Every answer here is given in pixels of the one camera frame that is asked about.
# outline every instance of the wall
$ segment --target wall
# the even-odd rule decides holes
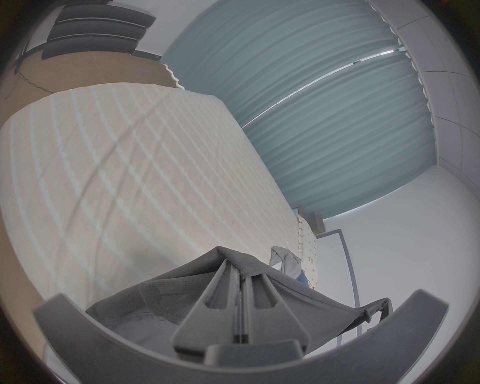
[[[47,37],[53,25],[55,24],[55,20],[60,14],[60,11],[62,10],[62,8],[63,6],[54,9],[52,13],[50,13],[40,23],[40,25],[36,28],[35,32],[33,33],[32,37],[30,38],[30,41],[28,42],[27,49],[26,49],[27,51],[47,42]]]
[[[437,136],[438,165],[480,200],[480,90],[442,23],[419,0],[368,0],[403,42],[420,74]]]
[[[445,347],[480,288],[480,203],[457,178],[433,166],[400,189],[324,221],[341,229],[360,305],[382,297],[398,308],[422,288],[450,304],[437,336],[402,381],[411,383]],[[363,331],[378,323],[378,316]]]
[[[121,0],[109,5],[148,11],[156,17],[139,41],[137,50],[162,56],[171,43],[195,17],[217,0]]]

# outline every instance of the brown floor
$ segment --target brown floor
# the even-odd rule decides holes
[[[166,67],[117,52],[78,52],[41,60],[27,57],[17,72],[9,65],[0,77],[0,127],[16,111],[51,93],[104,83],[143,83],[175,87]],[[28,280],[8,238],[0,212],[0,302],[27,346],[40,358],[45,340],[32,316],[43,300]]]

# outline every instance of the mattress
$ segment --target mattress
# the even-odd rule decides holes
[[[40,295],[81,308],[217,245],[264,263],[299,223],[213,96],[151,84],[59,92],[0,130],[0,203]]]

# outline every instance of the gray garment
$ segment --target gray garment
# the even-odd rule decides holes
[[[382,299],[361,308],[351,308],[251,255],[216,247],[185,265],[101,300],[86,312],[126,339],[159,353],[170,354],[171,336],[176,329],[172,324],[181,324],[225,259],[239,270],[242,279],[262,273],[269,277],[310,334],[307,352],[364,321],[370,322],[372,315],[386,300],[389,301]],[[142,321],[144,318],[155,319],[155,322]]]
[[[301,260],[295,256],[290,249],[282,248],[274,245],[272,247],[272,256],[270,258],[270,266],[282,263],[280,271],[287,276],[297,279],[301,273]]]

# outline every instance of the striped bed sheet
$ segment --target striped bed sheet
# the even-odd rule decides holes
[[[0,203],[40,295],[81,308],[217,245],[302,252],[299,222],[213,96],[152,84],[52,94],[0,130]]]

